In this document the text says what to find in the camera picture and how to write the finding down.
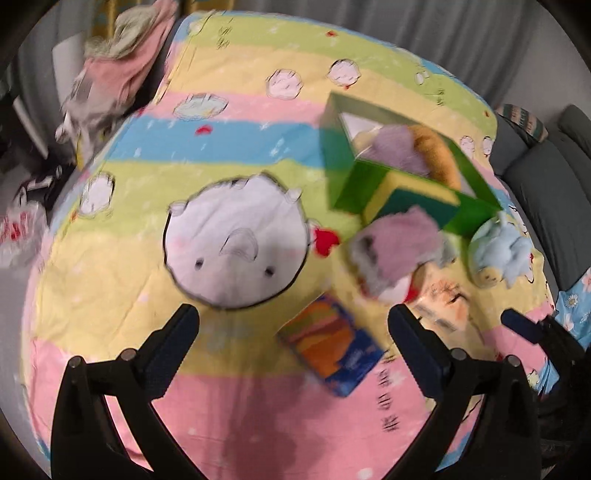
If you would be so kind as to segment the colourful cartoon bed sheet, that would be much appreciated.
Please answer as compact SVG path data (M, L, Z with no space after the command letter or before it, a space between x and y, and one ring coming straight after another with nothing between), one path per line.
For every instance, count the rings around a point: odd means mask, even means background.
M204 479L381 479L436 403L388 331L396 304L450 349L518 357L540 389L542 350L505 328L515 308L552 311L544 259L533 281L479 288L467 238L455 262L429 262L390 294L367 294L346 243L368 225L329 207L320 138L329 95L398 112L454 140L529 237L490 164L498 120L477 93L401 47L273 14L197 13L173 36L154 97L94 158L58 211L30 281L25 396L49 460L68 361L139 348L177 308L199 331L152 405ZM325 292L385 350L346 398L277 337Z

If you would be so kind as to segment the pile of clothes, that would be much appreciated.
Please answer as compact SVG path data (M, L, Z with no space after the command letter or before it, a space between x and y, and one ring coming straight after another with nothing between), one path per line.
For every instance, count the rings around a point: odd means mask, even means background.
M93 37L84 64L62 103L56 141L91 144L133 104L176 20L175 1L155 1L119 13L113 35Z

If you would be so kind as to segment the green cardboard box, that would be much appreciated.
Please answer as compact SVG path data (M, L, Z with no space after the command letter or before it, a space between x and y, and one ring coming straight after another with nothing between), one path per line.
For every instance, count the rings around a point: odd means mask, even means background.
M370 131L394 124L423 125L372 103L335 92L329 95L320 124L329 207L356 214L362 220L363 208L384 176L392 170L402 171L365 158L360 144L354 140L356 135L370 139ZM502 206L457 143L437 133L452 151L461 178L461 189L454 190L460 199L460 210L441 229L470 238L482 224L495 217Z

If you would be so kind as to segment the white board by curtain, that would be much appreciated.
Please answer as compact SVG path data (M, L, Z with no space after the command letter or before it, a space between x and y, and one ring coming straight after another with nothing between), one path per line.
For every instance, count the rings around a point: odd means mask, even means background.
M85 33L78 32L52 49L53 72L60 101L70 93L75 78L83 69L85 39Z

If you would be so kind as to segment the blue orange tissue pack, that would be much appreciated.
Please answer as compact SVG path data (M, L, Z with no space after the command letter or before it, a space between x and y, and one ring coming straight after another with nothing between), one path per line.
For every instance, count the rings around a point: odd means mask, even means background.
M341 398L351 395L385 354L332 292L311 301L280 327L277 337Z

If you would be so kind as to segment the grey sofa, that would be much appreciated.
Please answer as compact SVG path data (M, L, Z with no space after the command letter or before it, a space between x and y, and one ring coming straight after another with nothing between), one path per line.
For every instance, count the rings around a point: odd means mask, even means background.
M490 164L532 230L550 286L566 291L590 267L590 118L569 105L546 140L528 145L496 117Z

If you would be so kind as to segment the yellow green sponge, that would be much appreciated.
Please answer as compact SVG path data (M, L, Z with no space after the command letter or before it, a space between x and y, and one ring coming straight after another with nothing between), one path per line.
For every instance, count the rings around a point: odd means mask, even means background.
M370 224L386 215L405 213L414 206L430 215L440 228L459 212L456 192L435 181L392 170L384 176L363 208L363 224Z

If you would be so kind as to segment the patterned cushion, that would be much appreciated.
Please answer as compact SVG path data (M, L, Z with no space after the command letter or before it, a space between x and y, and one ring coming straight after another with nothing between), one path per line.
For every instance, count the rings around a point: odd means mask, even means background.
M541 143L549 132L544 123L533 113L513 104L503 104L496 108L499 114L516 134L528 145Z

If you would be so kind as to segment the white red plastic bag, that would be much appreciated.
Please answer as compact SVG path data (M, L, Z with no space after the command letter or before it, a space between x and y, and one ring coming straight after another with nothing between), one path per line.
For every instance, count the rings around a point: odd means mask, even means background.
M1 268L22 267L32 260L46 227L45 209L38 202L10 206L1 217Z

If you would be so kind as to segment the grey curtain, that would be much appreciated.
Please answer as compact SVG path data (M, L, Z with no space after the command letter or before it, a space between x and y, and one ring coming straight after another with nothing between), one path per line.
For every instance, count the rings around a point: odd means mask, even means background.
M59 1L37 23L8 67L17 93L50 102L57 93L52 50L72 38L108 37L130 1ZM513 80L531 39L535 1L180 1L178 13L238 10L308 18L393 43L449 71L489 104Z

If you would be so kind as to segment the light blue plush toy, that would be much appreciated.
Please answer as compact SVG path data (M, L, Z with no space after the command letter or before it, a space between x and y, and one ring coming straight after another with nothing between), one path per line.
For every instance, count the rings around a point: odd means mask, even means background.
M532 282L533 259L532 241L505 212L485 222L468 247L470 276L483 289L512 288L520 277Z

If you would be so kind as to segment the purple fluffy cloth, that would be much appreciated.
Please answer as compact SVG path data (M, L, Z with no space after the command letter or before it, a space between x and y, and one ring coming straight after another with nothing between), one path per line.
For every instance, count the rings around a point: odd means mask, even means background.
M430 170L424 155L415 148L415 137L406 125L386 125L363 153L369 160L421 177Z

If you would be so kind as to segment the orange cookie plush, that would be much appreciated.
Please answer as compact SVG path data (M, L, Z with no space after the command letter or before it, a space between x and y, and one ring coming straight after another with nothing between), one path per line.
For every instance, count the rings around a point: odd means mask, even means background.
M452 151L443 138L424 125L410 125L414 149L423 156L429 178L452 190L461 189L460 172Z

